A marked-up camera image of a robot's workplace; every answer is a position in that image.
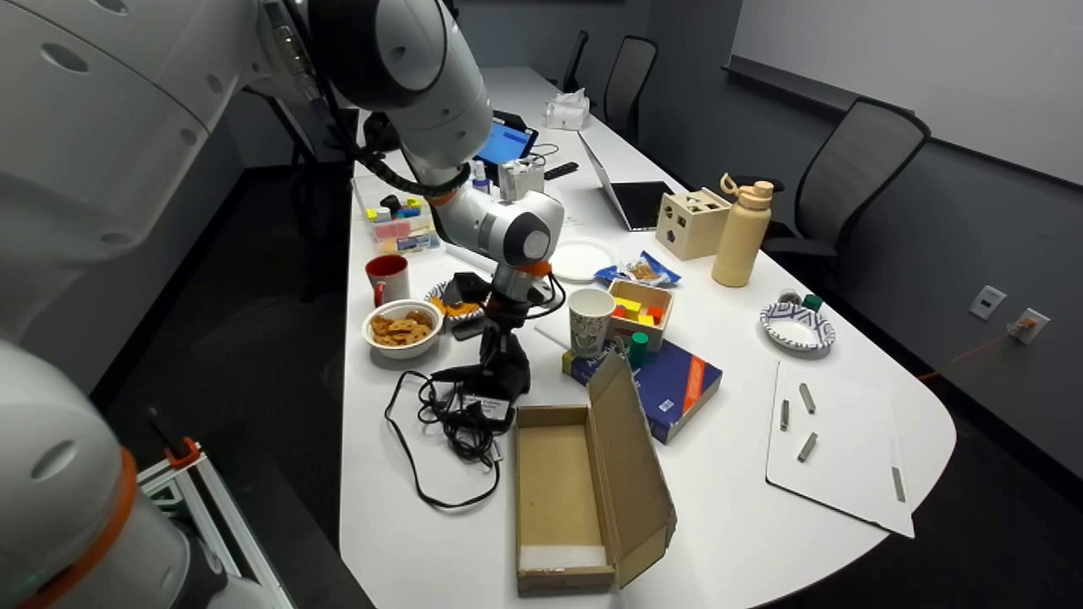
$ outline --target bowl of food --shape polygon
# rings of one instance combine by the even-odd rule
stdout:
[[[442,341],[444,313],[430,300],[385,300],[366,318],[366,341],[385,357],[421,357]]]
[[[430,303],[438,303],[444,310],[448,328],[457,330],[483,318],[483,294],[477,290],[464,294],[457,281],[448,281],[430,290]]]

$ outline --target paper cup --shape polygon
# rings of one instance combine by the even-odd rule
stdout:
[[[571,353],[579,357],[604,356],[612,306],[612,294],[604,287],[583,287],[569,296]]]

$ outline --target box flap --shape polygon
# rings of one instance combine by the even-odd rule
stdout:
[[[631,585],[671,547],[676,509],[655,456],[633,371],[610,356],[591,380],[601,486],[610,505],[605,538],[618,585]]]

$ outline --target cup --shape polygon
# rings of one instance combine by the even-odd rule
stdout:
[[[368,283],[373,283],[373,303],[409,296],[409,275],[407,258],[382,255],[366,262]]]
[[[605,353],[610,313],[618,300],[604,287],[583,287],[569,296],[571,313],[571,353],[579,357],[595,357]]]

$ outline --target black device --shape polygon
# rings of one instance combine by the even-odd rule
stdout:
[[[579,163],[561,163],[561,164],[550,168],[544,179],[561,179],[569,173],[579,173]]]

